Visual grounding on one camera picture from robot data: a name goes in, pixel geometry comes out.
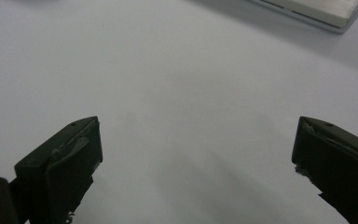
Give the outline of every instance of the dark object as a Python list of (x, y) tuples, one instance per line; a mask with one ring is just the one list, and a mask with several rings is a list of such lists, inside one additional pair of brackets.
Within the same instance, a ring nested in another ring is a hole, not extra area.
[(358, 137), (337, 126), (301, 117), (292, 162), (322, 191), (321, 197), (358, 224)]
[(0, 178), (0, 224), (69, 223), (102, 160), (97, 117), (67, 125)]

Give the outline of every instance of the white table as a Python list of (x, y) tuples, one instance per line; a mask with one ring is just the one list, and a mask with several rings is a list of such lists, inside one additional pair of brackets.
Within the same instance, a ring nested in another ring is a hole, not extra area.
[(334, 35), (238, 0), (0, 0), (0, 176), (97, 115), (75, 223), (342, 224), (291, 152), (358, 135), (358, 20)]

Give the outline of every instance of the tabletop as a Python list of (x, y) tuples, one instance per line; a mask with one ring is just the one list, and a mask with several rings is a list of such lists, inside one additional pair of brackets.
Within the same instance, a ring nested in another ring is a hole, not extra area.
[(0, 0), (0, 176), (98, 116), (82, 223), (348, 223), (295, 172), (300, 116), (358, 135), (358, 19), (240, 0)]

